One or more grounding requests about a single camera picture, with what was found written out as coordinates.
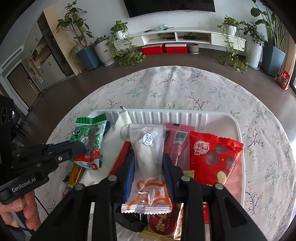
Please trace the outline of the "clear white orange snack pack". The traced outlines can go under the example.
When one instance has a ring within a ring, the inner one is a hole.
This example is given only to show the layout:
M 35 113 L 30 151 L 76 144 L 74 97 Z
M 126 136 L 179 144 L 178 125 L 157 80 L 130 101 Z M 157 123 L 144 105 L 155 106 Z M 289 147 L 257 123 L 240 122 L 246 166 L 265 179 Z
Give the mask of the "clear white orange snack pack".
M 173 204 L 163 175 L 165 144 L 163 125 L 129 126 L 129 139 L 135 160 L 130 196 L 121 206 L 122 213 L 167 214 Z

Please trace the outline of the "small red snack pack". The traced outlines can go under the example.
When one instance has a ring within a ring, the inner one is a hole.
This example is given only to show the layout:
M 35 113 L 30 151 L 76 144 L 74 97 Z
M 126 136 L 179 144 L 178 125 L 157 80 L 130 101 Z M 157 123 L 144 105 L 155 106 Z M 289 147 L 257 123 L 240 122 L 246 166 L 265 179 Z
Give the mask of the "small red snack pack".
M 115 175 L 117 169 L 124 165 L 125 159 L 128 156 L 131 148 L 130 142 L 125 142 L 123 147 L 120 149 L 119 154 L 115 158 L 114 163 L 112 164 L 111 170 L 109 172 L 109 175 Z

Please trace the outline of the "pink snack pack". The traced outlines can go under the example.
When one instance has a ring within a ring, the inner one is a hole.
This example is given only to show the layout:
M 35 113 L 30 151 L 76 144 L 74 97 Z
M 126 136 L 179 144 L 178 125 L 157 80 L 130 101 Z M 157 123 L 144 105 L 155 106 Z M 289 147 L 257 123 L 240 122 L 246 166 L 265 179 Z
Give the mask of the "pink snack pack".
M 195 128 L 178 123 L 167 123 L 165 127 L 168 134 L 165 140 L 164 154 L 168 154 L 172 163 L 177 166 L 179 156 L 189 144 L 189 134 Z

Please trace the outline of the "white snack bag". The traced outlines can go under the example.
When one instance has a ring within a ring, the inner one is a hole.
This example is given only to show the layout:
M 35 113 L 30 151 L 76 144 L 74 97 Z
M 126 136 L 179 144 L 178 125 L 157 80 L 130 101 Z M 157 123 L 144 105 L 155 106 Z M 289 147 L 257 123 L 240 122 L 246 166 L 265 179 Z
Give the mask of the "white snack bag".
M 109 176 L 112 164 L 125 142 L 130 142 L 129 130 L 132 120 L 126 108 L 122 107 L 114 125 L 103 136 L 101 144 L 102 166 L 99 170 L 85 171 L 80 183 L 90 186 Z

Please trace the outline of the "red Mylikes chocolate bag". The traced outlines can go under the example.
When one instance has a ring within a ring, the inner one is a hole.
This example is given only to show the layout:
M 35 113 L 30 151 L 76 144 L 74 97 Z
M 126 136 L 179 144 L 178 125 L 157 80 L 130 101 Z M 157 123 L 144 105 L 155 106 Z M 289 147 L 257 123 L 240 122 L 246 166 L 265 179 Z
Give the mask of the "red Mylikes chocolate bag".
M 189 165 L 203 185 L 225 184 L 243 151 L 243 144 L 210 133 L 189 133 Z

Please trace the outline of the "green white snack pack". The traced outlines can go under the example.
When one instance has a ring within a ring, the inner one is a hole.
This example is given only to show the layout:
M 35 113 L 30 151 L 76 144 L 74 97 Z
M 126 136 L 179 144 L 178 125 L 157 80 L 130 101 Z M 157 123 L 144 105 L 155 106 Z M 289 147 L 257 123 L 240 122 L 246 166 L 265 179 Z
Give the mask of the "green white snack pack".
M 106 123 L 107 118 L 104 113 L 94 118 L 77 118 L 70 142 L 80 141 L 83 143 L 86 153 L 74 157 L 72 161 L 75 164 L 86 169 L 99 170 L 101 167 L 101 143 Z

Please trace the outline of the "black snack pack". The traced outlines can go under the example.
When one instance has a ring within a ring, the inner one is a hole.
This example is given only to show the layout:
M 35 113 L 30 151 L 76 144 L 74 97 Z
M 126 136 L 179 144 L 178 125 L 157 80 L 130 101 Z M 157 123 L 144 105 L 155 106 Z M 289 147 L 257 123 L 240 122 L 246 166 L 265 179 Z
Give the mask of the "black snack pack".
M 114 218 L 119 225 L 133 232 L 142 232 L 148 225 L 146 214 L 122 213 L 121 204 L 115 209 Z

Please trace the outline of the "white plastic tray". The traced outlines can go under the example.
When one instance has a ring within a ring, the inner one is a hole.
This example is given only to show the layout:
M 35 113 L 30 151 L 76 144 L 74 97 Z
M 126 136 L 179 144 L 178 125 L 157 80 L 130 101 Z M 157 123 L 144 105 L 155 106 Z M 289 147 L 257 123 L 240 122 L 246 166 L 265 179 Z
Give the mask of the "white plastic tray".
M 129 109 L 128 113 L 132 122 L 136 124 L 164 125 L 178 123 L 193 126 L 196 132 L 211 133 L 242 142 L 237 120 L 227 113 L 173 109 Z M 245 198 L 245 159 L 243 154 L 241 154 L 225 186 L 243 206 Z

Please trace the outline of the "floral white tablecloth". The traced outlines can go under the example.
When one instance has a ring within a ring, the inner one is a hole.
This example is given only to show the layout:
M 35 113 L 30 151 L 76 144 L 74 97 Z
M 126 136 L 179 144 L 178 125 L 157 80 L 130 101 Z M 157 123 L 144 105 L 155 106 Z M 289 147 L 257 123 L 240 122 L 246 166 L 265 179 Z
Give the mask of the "floral white tablecloth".
M 244 145 L 244 208 L 268 240 L 282 237 L 295 204 L 295 160 L 281 123 L 253 94 L 221 75 L 193 67 L 140 70 L 100 87 L 77 103 L 48 142 L 68 140 L 78 117 L 121 106 L 224 112 L 235 118 Z

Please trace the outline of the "white ribbed planter plant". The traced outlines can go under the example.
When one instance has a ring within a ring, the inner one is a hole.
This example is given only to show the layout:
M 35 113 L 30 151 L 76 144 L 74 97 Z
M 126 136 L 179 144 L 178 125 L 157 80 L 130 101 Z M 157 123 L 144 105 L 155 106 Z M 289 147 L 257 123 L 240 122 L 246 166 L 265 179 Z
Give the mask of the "white ribbed planter plant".
M 93 47 L 100 61 L 104 66 L 112 65 L 115 62 L 113 55 L 111 54 L 111 48 L 108 44 L 110 37 L 104 35 L 96 38 Z

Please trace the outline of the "left red storage box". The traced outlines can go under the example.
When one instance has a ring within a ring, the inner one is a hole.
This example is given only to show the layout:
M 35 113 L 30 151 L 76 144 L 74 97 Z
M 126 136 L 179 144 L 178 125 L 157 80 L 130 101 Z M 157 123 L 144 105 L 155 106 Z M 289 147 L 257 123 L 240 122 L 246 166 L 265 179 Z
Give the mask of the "left red storage box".
M 162 54 L 163 52 L 163 44 L 148 45 L 142 47 L 142 53 L 144 55 Z

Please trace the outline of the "red storage box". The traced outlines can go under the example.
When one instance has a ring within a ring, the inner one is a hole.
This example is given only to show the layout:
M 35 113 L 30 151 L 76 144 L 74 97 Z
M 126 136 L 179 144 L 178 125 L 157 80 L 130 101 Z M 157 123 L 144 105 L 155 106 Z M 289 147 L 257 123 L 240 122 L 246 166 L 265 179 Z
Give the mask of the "red storage box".
M 165 52 L 166 53 L 187 53 L 188 48 L 186 43 L 179 44 L 165 44 Z
M 142 47 L 142 53 L 144 55 L 162 54 L 163 52 L 163 44 L 148 45 Z

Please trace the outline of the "right red storage box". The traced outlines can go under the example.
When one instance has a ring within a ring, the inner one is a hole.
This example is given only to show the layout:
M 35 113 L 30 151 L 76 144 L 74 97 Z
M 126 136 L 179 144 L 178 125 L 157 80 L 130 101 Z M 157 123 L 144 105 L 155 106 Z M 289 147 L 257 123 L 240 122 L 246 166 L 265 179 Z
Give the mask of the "right red storage box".
M 165 44 L 165 52 L 166 53 L 187 53 L 188 48 L 186 43 L 179 44 Z

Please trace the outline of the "trailing green vine plant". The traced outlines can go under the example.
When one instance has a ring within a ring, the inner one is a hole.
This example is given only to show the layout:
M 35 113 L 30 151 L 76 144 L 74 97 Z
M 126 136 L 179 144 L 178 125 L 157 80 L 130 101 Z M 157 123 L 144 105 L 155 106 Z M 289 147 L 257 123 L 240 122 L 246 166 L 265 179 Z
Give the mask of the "trailing green vine plant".
M 121 40 L 111 36 L 108 42 L 110 53 L 115 60 L 118 60 L 118 67 L 133 66 L 143 63 L 146 56 L 140 51 L 137 45 L 132 43 L 133 37 L 126 37 Z

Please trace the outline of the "small round pot floor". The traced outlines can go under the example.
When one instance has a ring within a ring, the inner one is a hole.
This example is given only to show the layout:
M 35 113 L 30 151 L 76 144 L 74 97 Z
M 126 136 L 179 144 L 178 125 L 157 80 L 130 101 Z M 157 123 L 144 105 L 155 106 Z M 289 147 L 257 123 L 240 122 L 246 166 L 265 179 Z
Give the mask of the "small round pot floor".
M 199 44 L 197 43 L 188 43 L 188 50 L 191 54 L 197 55 L 199 54 Z

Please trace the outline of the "blue planter tall plant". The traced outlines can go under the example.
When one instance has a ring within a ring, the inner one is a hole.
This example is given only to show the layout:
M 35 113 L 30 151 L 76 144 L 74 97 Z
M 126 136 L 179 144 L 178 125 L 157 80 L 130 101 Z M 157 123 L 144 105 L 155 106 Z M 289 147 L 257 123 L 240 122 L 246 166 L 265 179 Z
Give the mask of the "blue planter tall plant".
M 86 13 L 86 11 L 77 7 L 76 4 L 77 1 L 67 4 L 65 7 L 66 14 L 58 20 L 56 31 L 57 33 L 61 30 L 70 31 L 74 35 L 74 44 L 70 53 L 77 56 L 87 71 L 92 71 L 99 67 L 100 60 L 93 45 L 87 42 L 87 37 L 94 40 L 94 36 L 86 23 L 86 19 L 80 16 L 81 13 Z

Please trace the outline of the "white TV console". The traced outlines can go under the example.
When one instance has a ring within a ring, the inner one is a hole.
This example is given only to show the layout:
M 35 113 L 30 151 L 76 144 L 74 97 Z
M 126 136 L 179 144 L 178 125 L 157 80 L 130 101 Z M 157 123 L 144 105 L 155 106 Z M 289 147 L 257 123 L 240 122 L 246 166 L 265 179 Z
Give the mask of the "white TV console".
M 227 46 L 243 52 L 246 40 L 237 35 L 226 37 L 220 30 L 203 28 L 176 28 L 153 30 L 126 35 L 125 39 L 116 42 L 117 49 L 130 45 L 138 47 L 159 44 L 198 44 L 200 48 L 225 51 Z

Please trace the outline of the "dark blue planter big plant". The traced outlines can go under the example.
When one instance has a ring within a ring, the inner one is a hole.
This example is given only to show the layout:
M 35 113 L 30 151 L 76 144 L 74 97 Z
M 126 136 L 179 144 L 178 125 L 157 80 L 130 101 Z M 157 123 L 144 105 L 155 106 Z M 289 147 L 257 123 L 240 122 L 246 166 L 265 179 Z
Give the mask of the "dark blue planter big plant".
M 270 10 L 266 4 L 263 4 L 265 9 L 261 10 L 256 1 L 252 2 L 254 7 L 251 8 L 250 14 L 257 18 L 255 25 L 264 25 L 267 34 L 261 67 L 265 74 L 275 78 L 285 59 L 285 52 L 281 50 L 285 38 L 284 25 L 276 13 Z

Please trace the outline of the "tall white pot plant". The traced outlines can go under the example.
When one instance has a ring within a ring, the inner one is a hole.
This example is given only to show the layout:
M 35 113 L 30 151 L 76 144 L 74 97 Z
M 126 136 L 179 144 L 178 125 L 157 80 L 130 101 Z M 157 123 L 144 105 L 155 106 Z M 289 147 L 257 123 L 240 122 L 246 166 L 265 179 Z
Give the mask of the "tall white pot plant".
M 240 24 L 243 26 L 243 28 L 241 28 L 243 35 L 247 36 L 247 43 L 245 45 L 246 62 L 249 67 L 258 70 L 265 38 L 262 33 L 258 32 L 255 23 L 241 21 Z

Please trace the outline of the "wall cabinet unit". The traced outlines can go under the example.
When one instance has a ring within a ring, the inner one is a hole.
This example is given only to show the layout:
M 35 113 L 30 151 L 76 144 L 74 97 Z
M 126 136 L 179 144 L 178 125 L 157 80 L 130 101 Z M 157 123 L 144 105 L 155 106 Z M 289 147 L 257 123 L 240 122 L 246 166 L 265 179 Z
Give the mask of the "wall cabinet unit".
M 27 39 L 22 63 L 39 90 L 43 91 L 80 69 L 70 56 L 73 43 L 65 30 L 57 30 L 60 15 L 55 6 L 42 11 Z

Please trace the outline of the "black wall television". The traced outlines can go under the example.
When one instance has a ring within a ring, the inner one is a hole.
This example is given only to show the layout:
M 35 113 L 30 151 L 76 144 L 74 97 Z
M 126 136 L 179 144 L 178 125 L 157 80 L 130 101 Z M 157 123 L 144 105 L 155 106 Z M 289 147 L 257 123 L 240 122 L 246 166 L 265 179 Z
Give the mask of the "black wall television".
M 124 0 L 124 3 L 130 18 L 161 11 L 215 12 L 215 4 L 212 0 Z

